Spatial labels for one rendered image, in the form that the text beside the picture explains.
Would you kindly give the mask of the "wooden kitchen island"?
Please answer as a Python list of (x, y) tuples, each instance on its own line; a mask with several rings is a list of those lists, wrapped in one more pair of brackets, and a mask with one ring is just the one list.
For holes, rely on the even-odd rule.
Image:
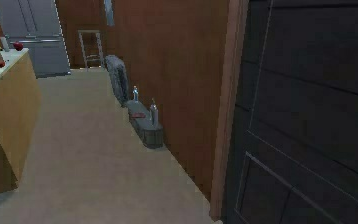
[(0, 68), (0, 193), (18, 187), (41, 104), (27, 48), (2, 53)]

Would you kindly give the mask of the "grey spray bottle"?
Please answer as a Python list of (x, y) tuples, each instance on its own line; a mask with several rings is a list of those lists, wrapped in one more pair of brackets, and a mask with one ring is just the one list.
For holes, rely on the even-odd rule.
[(155, 100), (152, 100), (151, 106), (150, 106), (150, 119), (152, 122), (152, 125), (157, 128), (159, 119), (158, 119), (158, 108), (155, 103)]

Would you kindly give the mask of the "low grey bench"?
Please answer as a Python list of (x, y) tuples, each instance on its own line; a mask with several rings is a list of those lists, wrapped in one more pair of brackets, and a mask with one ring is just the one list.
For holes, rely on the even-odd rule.
[[(161, 148), (163, 146), (163, 126), (158, 124), (155, 128), (150, 119), (150, 111), (139, 101), (129, 100), (126, 103), (128, 109), (129, 122), (135, 129), (136, 134), (141, 139), (144, 146), (150, 149)], [(131, 114), (135, 112), (145, 113), (145, 118), (134, 119)]]

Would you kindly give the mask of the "grey rubbish bin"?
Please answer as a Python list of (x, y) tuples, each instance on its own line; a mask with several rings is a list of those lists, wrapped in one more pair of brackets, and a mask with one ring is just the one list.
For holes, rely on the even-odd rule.
[(109, 72), (112, 89), (115, 97), (122, 107), (129, 100), (129, 86), (124, 61), (115, 55), (105, 57), (107, 71)]

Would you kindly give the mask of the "wooden stool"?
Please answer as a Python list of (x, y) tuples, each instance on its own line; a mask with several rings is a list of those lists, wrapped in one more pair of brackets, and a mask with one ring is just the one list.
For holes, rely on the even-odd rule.
[[(88, 45), (86, 45), (84, 41), (85, 35), (89, 35), (91, 37), (91, 42)], [(87, 29), (78, 30), (78, 38), (80, 41), (85, 69), (89, 69), (89, 64), (91, 62), (99, 63), (100, 67), (103, 68), (105, 66), (105, 62), (100, 31)]]

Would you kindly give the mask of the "window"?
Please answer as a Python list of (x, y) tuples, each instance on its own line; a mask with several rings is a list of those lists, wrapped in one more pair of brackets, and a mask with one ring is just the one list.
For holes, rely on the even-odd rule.
[(112, 6), (112, 0), (104, 0), (104, 8), (105, 8), (105, 15), (106, 21), (108, 26), (114, 26), (114, 12)]

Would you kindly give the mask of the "black room door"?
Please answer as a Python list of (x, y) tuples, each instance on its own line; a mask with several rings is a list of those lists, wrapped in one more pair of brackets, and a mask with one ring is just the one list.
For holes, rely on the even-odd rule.
[(358, 0), (248, 0), (223, 224), (358, 224)]

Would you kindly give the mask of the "grey fridge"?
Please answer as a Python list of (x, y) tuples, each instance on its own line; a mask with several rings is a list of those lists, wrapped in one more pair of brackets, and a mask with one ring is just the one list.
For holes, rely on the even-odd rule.
[(28, 49), (37, 77), (71, 73), (56, 0), (0, 0), (0, 25), (10, 46)]

